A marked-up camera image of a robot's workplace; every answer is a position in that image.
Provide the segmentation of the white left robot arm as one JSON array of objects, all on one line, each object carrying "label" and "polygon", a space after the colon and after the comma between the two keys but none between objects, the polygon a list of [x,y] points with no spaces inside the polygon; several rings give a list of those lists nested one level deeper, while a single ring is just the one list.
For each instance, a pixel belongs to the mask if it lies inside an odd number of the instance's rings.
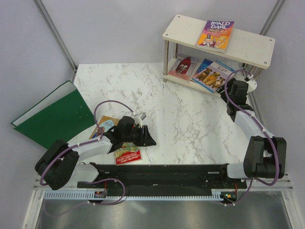
[{"label": "white left robot arm", "polygon": [[137,147],[156,146],[148,126],[142,123],[145,118],[144,113],[133,117],[123,116],[107,132],[100,130],[99,136],[74,145],[69,145],[62,139],[56,140],[35,165],[35,171],[41,177],[40,185],[58,190],[74,176],[79,162],[96,155],[115,152],[124,143],[132,143]]}]

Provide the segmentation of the Why Do Dogs Bark book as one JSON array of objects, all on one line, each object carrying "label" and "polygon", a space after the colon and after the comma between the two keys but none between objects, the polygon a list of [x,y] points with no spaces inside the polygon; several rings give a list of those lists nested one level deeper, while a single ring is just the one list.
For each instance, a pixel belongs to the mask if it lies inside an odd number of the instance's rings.
[{"label": "Why Do Dogs Bark book", "polygon": [[195,83],[199,84],[211,93],[214,93],[219,87],[221,87],[226,81],[228,75],[235,71],[235,69],[220,61],[213,62],[209,68],[212,69],[212,72],[203,81],[196,81]]}]

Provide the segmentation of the Charlie Chocolate Factory book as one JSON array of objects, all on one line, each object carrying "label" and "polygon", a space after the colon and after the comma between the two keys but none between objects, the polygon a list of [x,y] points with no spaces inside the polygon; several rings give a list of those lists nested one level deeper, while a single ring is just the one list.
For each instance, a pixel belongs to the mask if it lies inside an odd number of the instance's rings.
[{"label": "Charlie Chocolate Factory book", "polygon": [[207,21],[196,47],[225,53],[234,27],[234,21]]}]

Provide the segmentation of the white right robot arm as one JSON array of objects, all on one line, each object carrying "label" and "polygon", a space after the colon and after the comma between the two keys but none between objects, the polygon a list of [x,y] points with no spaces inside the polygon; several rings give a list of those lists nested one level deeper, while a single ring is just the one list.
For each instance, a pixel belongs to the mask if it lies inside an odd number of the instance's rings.
[{"label": "white right robot arm", "polygon": [[249,144],[243,162],[225,164],[218,176],[222,187],[228,188],[236,178],[255,178],[271,186],[285,174],[286,140],[275,137],[258,121],[252,107],[246,103],[248,83],[231,79],[217,92],[227,103],[227,113],[243,131]]}]

